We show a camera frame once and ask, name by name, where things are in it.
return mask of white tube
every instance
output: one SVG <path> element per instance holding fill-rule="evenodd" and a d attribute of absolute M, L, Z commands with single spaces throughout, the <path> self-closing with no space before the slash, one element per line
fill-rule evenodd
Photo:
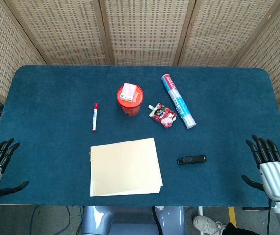
<path fill-rule="evenodd" d="M 173 100 L 177 112 L 179 113 L 181 119 L 184 121 L 186 128 L 189 129 L 191 127 L 194 127 L 196 123 L 169 74 L 163 75 L 161 77 L 161 80 L 164 83 L 164 86 L 166 87 L 171 99 Z"/>

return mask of woven screen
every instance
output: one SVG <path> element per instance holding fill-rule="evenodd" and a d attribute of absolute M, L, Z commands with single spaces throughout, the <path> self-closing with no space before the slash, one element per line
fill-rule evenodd
<path fill-rule="evenodd" d="M 6 0 L 48 64 L 105 64 L 92 0 Z"/>
<path fill-rule="evenodd" d="M 28 43 L 25 35 L 0 4 L 0 101 L 5 102 L 18 67 L 43 63 L 38 52 Z"/>
<path fill-rule="evenodd" d="M 264 68 L 271 76 L 276 97 L 280 98 L 280 12 L 267 25 L 238 66 Z"/>
<path fill-rule="evenodd" d="M 189 0 L 105 0 L 115 64 L 172 65 Z"/>
<path fill-rule="evenodd" d="M 200 0 L 180 65 L 229 66 L 275 0 Z"/>

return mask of cylindrical container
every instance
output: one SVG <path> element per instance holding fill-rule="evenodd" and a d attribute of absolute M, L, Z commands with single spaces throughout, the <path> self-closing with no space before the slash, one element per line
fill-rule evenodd
<path fill-rule="evenodd" d="M 136 95 L 134 96 L 134 97 L 136 97 L 136 99 L 134 98 L 133 102 L 120 99 L 122 89 L 123 89 L 123 87 L 121 87 L 119 89 L 119 91 L 117 92 L 117 100 L 118 100 L 119 104 L 121 105 L 123 111 L 126 114 L 136 115 L 140 110 L 140 107 L 141 107 L 141 104 L 142 104 L 142 101 L 144 98 L 144 93 L 143 93 L 141 87 L 139 87 L 139 86 L 136 87 L 136 91 L 135 91 Z"/>
<path fill-rule="evenodd" d="M 161 77 L 161 80 L 164 83 L 164 86 L 166 87 L 171 99 L 173 100 L 177 112 L 179 113 L 181 119 L 184 121 L 186 128 L 189 129 L 191 127 L 194 127 L 196 123 L 169 74 L 163 75 Z"/>

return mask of blue label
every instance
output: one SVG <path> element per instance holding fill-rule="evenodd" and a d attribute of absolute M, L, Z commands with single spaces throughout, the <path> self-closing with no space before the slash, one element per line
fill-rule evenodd
<path fill-rule="evenodd" d="M 166 90 L 170 91 L 170 87 L 169 87 L 168 83 L 166 82 L 166 79 L 165 79 L 164 76 L 162 77 L 161 80 L 162 80 L 162 82 L 164 83 L 164 86 L 166 87 Z"/>
<path fill-rule="evenodd" d="M 178 113 L 182 118 L 187 114 L 190 114 L 189 109 L 187 108 L 186 104 L 184 103 L 184 100 L 181 97 L 176 98 L 175 105 Z"/>

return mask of red marker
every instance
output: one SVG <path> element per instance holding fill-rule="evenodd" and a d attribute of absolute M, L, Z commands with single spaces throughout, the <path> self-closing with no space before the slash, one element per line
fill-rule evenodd
<path fill-rule="evenodd" d="M 96 132 L 96 116 L 97 116 L 97 109 L 99 107 L 98 103 L 94 104 L 94 114 L 93 114 L 93 125 L 92 125 L 92 131 Z"/>

